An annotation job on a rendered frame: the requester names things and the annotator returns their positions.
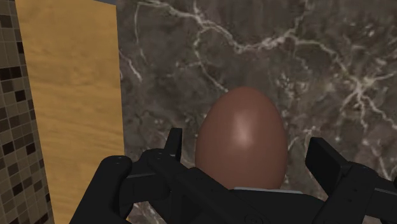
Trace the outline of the wooden cabinet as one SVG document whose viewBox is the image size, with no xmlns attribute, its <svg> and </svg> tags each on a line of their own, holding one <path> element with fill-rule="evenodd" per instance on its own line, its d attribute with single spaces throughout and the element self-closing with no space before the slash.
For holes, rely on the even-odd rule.
<svg viewBox="0 0 397 224">
<path fill-rule="evenodd" d="M 97 166 L 123 147 L 116 8 L 15 0 L 55 224 L 69 224 Z"/>
</svg>

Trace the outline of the brown egg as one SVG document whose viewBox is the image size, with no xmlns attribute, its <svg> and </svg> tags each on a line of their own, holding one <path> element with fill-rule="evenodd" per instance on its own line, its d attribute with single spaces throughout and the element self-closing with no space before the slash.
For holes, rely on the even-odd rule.
<svg viewBox="0 0 397 224">
<path fill-rule="evenodd" d="M 229 189 L 280 188 L 287 159 L 282 118 L 255 88 L 239 87 L 222 95 L 198 132 L 195 166 Z"/>
</svg>

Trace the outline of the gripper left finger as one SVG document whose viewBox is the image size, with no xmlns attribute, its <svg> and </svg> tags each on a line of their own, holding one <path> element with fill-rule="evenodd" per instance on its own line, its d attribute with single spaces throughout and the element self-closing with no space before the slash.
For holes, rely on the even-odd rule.
<svg viewBox="0 0 397 224">
<path fill-rule="evenodd" d="M 244 224 L 238 198 L 198 168 L 181 162 L 182 130 L 136 162 L 103 159 L 69 224 L 131 224 L 134 204 L 149 202 L 167 224 Z"/>
</svg>

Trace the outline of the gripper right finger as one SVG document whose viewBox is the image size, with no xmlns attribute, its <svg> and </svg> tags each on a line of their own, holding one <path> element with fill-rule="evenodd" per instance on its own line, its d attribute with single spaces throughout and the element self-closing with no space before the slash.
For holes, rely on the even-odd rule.
<svg viewBox="0 0 397 224">
<path fill-rule="evenodd" d="M 397 224 L 397 177 L 346 160 L 321 137 L 310 139 L 305 165 L 328 195 L 312 224 L 362 224 L 365 216 Z"/>
</svg>

